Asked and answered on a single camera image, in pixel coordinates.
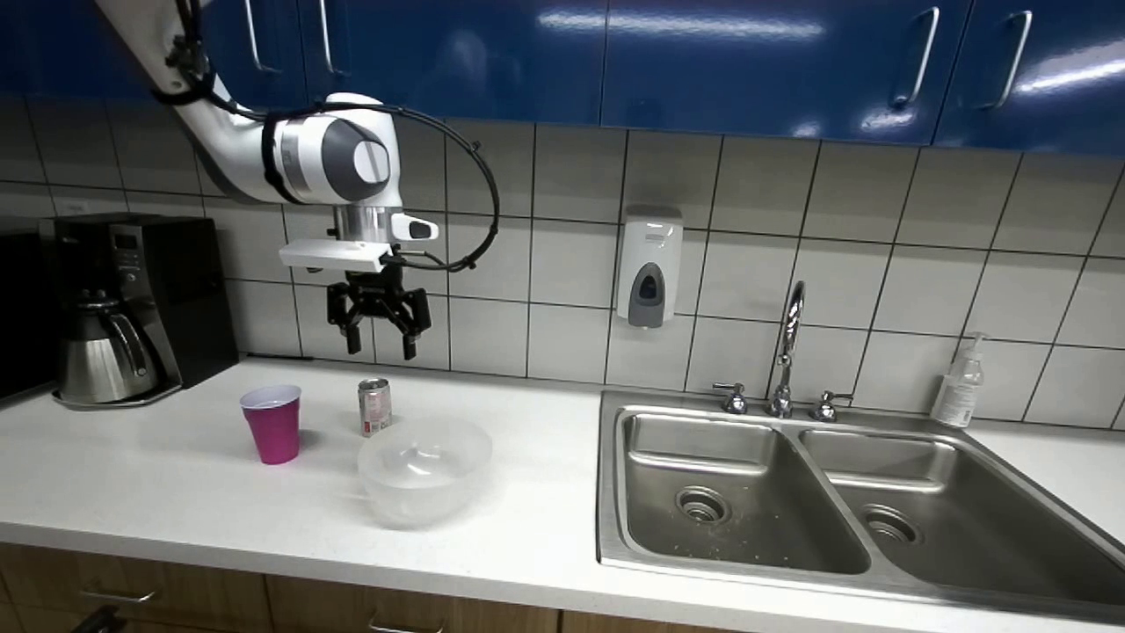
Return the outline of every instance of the faucet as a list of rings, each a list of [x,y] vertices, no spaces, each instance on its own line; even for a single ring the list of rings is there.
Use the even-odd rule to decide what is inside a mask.
[[[771,391],[767,391],[767,412],[780,415],[780,420],[787,420],[795,407],[791,379],[795,379],[802,307],[805,307],[805,282],[795,286],[795,293],[780,313],[780,334],[778,334],[775,372],[771,372]]]

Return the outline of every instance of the plastic cup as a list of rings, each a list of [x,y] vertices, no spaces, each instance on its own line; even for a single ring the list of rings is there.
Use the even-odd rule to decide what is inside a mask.
[[[298,403],[304,391],[272,382],[241,398],[259,463],[284,463],[304,449]]]

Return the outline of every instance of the double sink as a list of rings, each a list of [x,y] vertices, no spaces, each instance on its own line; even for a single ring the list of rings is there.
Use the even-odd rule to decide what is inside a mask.
[[[1125,552],[967,433],[605,395],[612,568],[1125,621]]]

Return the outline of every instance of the coffee maker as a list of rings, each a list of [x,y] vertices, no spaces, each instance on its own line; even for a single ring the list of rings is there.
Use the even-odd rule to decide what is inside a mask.
[[[153,403],[241,360],[210,219],[57,219],[66,407]]]

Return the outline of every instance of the white countertop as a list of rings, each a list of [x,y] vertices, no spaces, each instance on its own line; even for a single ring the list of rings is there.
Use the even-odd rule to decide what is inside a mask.
[[[403,586],[723,631],[1110,631],[931,602],[612,570],[594,557],[597,391],[394,378],[399,420],[476,423],[491,487],[459,521],[387,532],[355,483],[355,366],[243,361],[136,412],[0,412],[0,543]],[[304,453],[265,467],[237,398],[304,388]],[[1125,543],[1125,437],[975,437]]]

